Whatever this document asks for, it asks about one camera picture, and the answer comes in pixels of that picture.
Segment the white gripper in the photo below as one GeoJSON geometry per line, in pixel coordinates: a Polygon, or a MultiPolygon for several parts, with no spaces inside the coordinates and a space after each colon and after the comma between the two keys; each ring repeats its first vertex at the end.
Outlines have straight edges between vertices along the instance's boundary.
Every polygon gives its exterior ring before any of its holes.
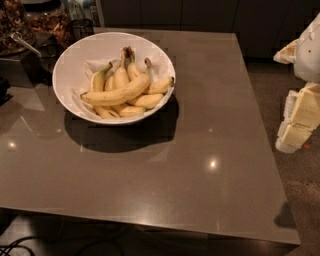
{"type": "Polygon", "coordinates": [[[310,130],[320,125],[320,13],[300,37],[279,50],[273,60],[292,64],[296,77],[315,83],[302,88],[290,116],[290,122],[310,130]]]}

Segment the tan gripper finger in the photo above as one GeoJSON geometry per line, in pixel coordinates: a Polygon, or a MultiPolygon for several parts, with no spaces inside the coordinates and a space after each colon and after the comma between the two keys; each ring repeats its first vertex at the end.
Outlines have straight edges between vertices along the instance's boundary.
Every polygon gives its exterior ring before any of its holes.
{"type": "Polygon", "coordinates": [[[286,121],[280,124],[275,147],[283,153],[295,153],[309,139],[311,132],[286,121]]]}

